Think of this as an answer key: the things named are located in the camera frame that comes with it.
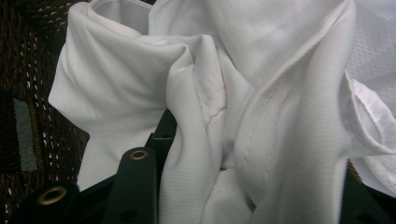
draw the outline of woven texture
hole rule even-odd
[[[45,183],[77,181],[88,135],[48,103],[73,3],[0,1],[0,223]],[[14,99],[29,107],[33,172],[21,169]]]

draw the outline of white shirt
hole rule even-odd
[[[350,158],[396,193],[394,8],[74,5],[49,100],[90,134],[79,186],[114,175],[169,108],[160,223],[337,223]]]

